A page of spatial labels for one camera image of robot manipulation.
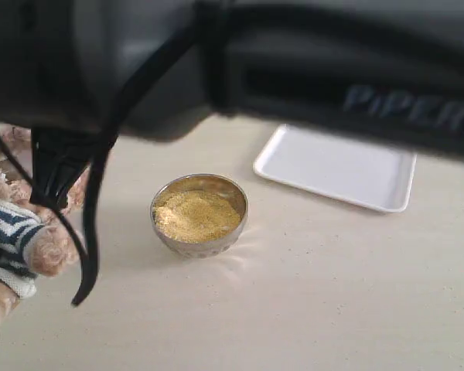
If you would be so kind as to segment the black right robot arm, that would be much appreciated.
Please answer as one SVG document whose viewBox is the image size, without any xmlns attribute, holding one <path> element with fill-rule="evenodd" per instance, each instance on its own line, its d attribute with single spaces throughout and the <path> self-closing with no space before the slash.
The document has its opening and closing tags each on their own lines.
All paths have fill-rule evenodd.
<svg viewBox="0 0 464 371">
<path fill-rule="evenodd" d="M 464 1 L 0 1 L 0 121 L 91 162 L 210 114 L 464 158 Z"/>
</svg>

